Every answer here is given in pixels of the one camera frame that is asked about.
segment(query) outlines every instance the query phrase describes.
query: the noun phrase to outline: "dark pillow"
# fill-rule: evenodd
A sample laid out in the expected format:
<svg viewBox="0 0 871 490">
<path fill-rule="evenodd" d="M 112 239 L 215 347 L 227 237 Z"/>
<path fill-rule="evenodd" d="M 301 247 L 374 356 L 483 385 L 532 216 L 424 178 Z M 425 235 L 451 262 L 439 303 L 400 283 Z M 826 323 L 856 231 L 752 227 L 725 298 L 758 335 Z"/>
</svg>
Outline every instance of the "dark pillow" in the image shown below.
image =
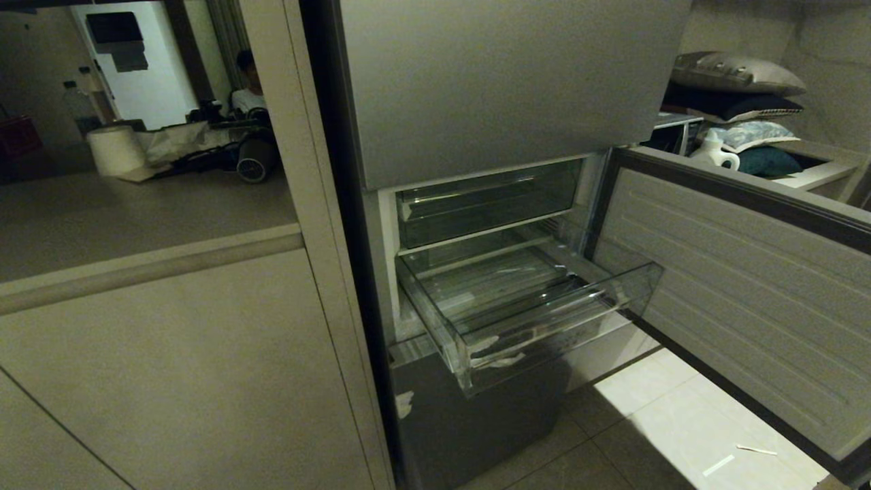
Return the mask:
<svg viewBox="0 0 871 490">
<path fill-rule="evenodd" d="M 739 172 L 759 177 L 782 177 L 801 172 L 801 165 L 793 156 L 773 146 L 758 146 L 738 153 L 741 158 Z"/>
<path fill-rule="evenodd" d="M 767 93 L 709 92 L 670 84 L 663 105 L 682 107 L 688 114 L 729 124 L 749 119 L 770 119 L 797 114 L 804 107 Z"/>
</svg>

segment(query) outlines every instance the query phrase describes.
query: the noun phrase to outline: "clear plastic drawer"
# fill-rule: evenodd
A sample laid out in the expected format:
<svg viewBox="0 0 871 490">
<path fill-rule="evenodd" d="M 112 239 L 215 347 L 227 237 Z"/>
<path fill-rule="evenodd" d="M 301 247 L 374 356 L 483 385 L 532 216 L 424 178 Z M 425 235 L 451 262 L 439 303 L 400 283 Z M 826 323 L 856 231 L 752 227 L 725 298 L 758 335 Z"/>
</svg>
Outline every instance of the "clear plastic drawer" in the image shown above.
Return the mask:
<svg viewBox="0 0 871 490">
<path fill-rule="evenodd" d="M 400 255 L 397 275 L 445 363 L 472 395 L 641 315 L 662 269 L 548 219 Z"/>
</svg>

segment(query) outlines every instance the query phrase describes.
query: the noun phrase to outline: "cabinet door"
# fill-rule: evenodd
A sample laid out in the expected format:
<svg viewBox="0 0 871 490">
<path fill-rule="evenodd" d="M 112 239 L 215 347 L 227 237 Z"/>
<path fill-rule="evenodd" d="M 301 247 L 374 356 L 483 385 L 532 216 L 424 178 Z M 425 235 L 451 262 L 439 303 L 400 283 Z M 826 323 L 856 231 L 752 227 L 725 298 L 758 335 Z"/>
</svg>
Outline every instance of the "cabinet door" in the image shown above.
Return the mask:
<svg viewBox="0 0 871 490">
<path fill-rule="evenodd" d="M 868 481 L 871 214 L 646 148 L 606 174 L 600 236 L 665 269 L 638 325 L 839 479 Z"/>
<path fill-rule="evenodd" d="M 4 316 L 0 360 L 138 489 L 372 487 L 304 250 Z"/>
<path fill-rule="evenodd" d="M 0 374 L 0 487 L 129 488 L 3 374 Z"/>
</svg>

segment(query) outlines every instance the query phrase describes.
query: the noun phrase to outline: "refrigerator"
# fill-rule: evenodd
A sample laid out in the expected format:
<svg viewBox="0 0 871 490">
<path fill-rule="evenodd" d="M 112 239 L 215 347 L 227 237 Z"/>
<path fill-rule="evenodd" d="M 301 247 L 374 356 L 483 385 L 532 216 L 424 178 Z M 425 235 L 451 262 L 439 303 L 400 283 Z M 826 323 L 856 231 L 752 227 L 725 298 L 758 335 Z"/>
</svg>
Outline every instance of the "refrigerator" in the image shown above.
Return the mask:
<svg viewBox="0 0 871 490">
<path fill-rule="evenodd" d="M 871 214 L 638 146 L 688 0 L 300 8 L 405 487 L 543 437 L 634 332 L 871 479 Z"/>
</svg>

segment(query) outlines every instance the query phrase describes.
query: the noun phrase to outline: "teal pillow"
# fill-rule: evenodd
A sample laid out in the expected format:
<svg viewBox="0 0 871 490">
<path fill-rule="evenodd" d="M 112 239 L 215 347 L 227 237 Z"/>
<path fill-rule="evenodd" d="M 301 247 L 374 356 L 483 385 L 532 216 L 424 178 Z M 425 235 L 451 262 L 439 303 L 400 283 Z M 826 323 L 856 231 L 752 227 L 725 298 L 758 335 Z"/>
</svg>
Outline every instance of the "teal pillow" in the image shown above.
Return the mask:
<svg viewBox="0 0 871 490">
<path fill-rule="evenodd" d="M 799 162 L 793 156 L 773 146 L 757 146 L 738 153 L 741 158 L 739 172 L 759 177 L 782 177 L 801 172 Z"/>
</svg>

